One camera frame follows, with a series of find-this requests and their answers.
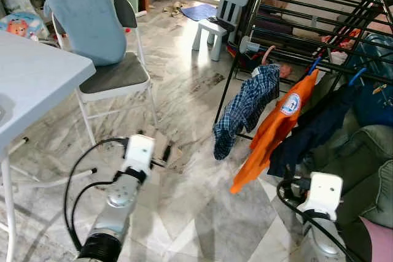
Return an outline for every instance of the clothing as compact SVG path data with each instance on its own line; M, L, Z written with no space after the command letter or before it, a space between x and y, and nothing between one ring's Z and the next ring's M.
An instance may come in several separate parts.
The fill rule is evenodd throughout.
M246 127L251 132L265 106L278 97L279 66L259 66L253 77L244 81L240 92L230 101L221 119L214 126L214 157L224 159L235 143L236 134Z
M309 150L327 142L343 126L344 117L359 94L358 87L343 85L301 115L292 135L271 154L268 174L282 177L286 165L294 174L296 164Z
M314 90L318 72L314 70L293 86L259 126L250 145L253 151L233 179L232 193L238 193L244 184L255 180L269 166L271 153L296 125L300 109Z

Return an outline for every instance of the pink fabric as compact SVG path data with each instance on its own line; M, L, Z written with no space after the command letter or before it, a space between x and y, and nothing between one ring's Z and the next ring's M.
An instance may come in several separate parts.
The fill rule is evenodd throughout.
M372 262L393 261L393 229L360 218L367 228L372 244Z

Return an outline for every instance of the gray seat cushion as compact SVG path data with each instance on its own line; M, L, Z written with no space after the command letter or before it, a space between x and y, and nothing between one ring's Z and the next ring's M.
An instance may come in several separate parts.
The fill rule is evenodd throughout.
M96 70L93 76L81 84L80 90L83 93L91 94L126 87L146 82L149 79L138 57L132 52L127 52L121 62L97 67Z

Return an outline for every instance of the clothes hanger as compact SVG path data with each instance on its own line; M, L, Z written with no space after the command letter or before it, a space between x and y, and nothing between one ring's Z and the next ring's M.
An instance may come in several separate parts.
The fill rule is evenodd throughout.
M352 86L354 85L355 80L362 75L365 71L367 70L367 68L362 68L358 73L355 74L354 77L352 77L352 79L349 81L348 86Z
M315 60L315 62L313 63L313 65L311 66L311 68L308 70L307 75L311 75L311 73L314 71L315 67L317 66L317 64L319 63L319 61L321 60L321 56L319 58L317 58Z

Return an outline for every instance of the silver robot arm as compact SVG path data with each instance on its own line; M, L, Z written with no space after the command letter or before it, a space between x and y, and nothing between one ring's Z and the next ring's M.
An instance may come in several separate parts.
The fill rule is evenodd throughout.
M98 215L76 262L116 262L128 231L138 191L150 176L154 140L130 137L125 161L107 190L105 208Z

